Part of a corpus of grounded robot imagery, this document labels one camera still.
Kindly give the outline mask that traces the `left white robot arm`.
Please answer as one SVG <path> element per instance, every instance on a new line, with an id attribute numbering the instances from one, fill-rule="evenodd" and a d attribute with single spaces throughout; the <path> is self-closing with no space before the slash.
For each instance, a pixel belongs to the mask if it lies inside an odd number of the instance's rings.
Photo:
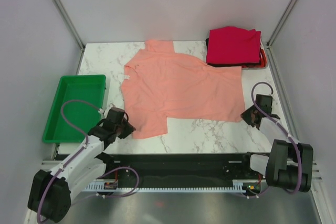
<path id="1" fill-rule="evenodd" d="M 116 138 L 126 138 L 135 128 L 123 109 L 111 108 L 107 116 L 85 133 L 79 147 L 52 169 L 39 170 L 32 182 L 28 208 L 37 222 L 61 221 L 73 200 L 97 178 L 111 178 L 115 165 L 104 150 Z"/>

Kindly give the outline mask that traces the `pink t shirt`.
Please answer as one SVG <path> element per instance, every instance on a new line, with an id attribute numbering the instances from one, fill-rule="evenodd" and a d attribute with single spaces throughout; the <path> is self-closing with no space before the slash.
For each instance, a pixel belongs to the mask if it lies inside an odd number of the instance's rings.
<path id="1" fill-rule="evenodd" d="M 121 91 L 135 139 L 166 134 L 167 118 L 236 123 L 245 110 L 241 67 L 209 66 L 175 52 L 171 41 L 146 41 L 124 74 Z"/>

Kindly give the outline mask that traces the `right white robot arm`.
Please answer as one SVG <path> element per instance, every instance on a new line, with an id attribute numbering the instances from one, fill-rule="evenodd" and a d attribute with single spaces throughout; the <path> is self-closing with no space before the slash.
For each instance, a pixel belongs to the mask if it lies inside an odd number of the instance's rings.
<path id="1" fill-rule="evenodd" d="M 255 104 L 241 117 L 272 144 L 268 154 L 244 154 L 241 174 L 251 179 L 259 173 L 265 176 L 268 186 L 295 193 L 299 184 L 300 192 L 308 192 L 312 181 L 313 148 L 282 130 L 280 117 L 272 114 L 272 97 L 257 94 Z"/>

